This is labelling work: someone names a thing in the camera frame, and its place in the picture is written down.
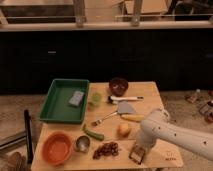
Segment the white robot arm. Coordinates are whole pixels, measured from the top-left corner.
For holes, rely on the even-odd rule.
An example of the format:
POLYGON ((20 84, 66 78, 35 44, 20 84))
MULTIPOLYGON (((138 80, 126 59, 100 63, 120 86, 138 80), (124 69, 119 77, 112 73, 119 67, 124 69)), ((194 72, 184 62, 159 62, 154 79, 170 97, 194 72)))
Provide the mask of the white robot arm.
POLYGON ((151 149, 158 139, 213 161, 213 134, 175 126, 170 123, 168 111, 160 108, 140 121, 136 142, 144 149, 151 149))

